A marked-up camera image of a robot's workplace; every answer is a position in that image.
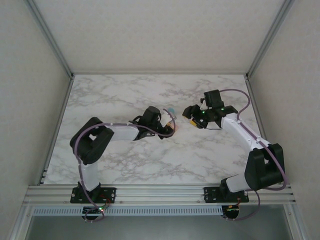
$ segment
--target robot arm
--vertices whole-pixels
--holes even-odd
[[[200,102],[201,106],[189,106],[182,115],[190,119],[190,123],[199,129],[205,129],[208,123],[215,122],[220,128],[231,134],[248,154],[244,173],[221,181],[220,191],[225,200],[243,190],[256,191],[283,181],[280,170],[261,145],[262,143],[268,147],[284,170],[284,155],[279,144],[270,144],[241,119],[238,120],[238,111],[233,106],[224,105],[219,90],[205,92]]]
[[[130,123],[110,123],[89,130],[78,142],[77,153],[81,159],[81,173],[84,189],[88,192],[100,187],[98,180],[98,160],[111,141],[137,141],[145,137],[155,136],[152,131],[160,133],[161,139],[168,138],[173,129],[167,125],[171,121],[169,114],[161,115],[160,111],[149,106],[142,116],[137,116]],[[75,144],[81,133],[88,128],[102,124],[97,117],[92,117],[71,139],[70,146],[75,152]]]

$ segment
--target white marble surface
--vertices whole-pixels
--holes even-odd
[[[183,110],[199,103],[203,93],[236,88],[247,91],[242,75],[76,75],[63,116],[45,184],[75,184],[78,163],[69,141],[91,118],[126,123],[142,115],[148,106],[174,108],[177,131],[160,140],[111,142],[99,161],[103,184],[195,184],[219,183],[245,169],[244,151],[224,130],[198,129]],[[221,93],[225,105],[240,110],[246,97],[237,92]],[[255,131],[252,107],[242,118]]]

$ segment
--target white wall panel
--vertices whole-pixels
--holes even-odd
[[[0,7],[0,239],[37,183],[68,86],[22,0]]]
[[[283,0],[36,0],[75,73],[245,73]]]
[[[311,239],[320,239],[320,1],[296,0],[251,79]]]

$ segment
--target marble tabletop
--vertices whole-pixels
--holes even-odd
[[[44,184],[78,182],[69,141],[91,117],[127,123],[148,106],[173,108],[176,133],[162,140],[154,136],[110,142],[98,164],[102,184],[219,183],[243,172],[247,156],[228,132],[198,129],[182,117],[204,92],[230,88],[248,92],[242,75],[76,75]],[[237,110],[247,103],[238,92],[223,92],[221,97]],[[241,116],[259,133],[251,106]]]

